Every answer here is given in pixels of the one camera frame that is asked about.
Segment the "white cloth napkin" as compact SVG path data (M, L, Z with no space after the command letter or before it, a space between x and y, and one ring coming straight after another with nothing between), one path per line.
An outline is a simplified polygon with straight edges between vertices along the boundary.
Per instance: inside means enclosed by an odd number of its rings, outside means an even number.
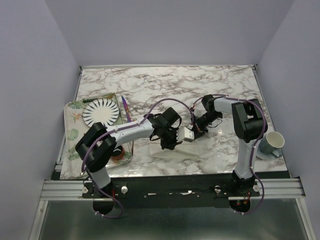
M149 141L149 152L153 158L160 159L196 159L200 156L199 145L195 142L183 141L174 150L162 149L161 141Z

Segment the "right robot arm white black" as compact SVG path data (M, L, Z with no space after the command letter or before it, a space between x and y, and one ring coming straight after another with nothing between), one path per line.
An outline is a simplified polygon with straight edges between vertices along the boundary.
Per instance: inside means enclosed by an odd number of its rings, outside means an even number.
M258 99L232 98L223 94L208 94L197 99L191 108L201 101L206 113L191 117L193 121L191 130L194 138L198 139L208 133L209 125L221 119L223 113L232 115L233 128L239 140L239 150L230 191L241 196L248 190L246 180L254 178L254 161L257 147L264 133L268 130L267 120Z

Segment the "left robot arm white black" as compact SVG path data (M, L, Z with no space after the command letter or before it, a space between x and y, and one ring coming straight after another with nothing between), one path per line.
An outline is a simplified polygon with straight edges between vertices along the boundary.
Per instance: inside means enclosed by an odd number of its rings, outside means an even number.
M179 128L173 127L176 122L181 123L182 118L170 107L163 113L148 113L141 119L121 125L105 127L100 122L93 124L75 145L85 170L95 182L93 191L101 198L110 194L111 178L106 165L119 146L156 136L162 149L173 150L179 144Z

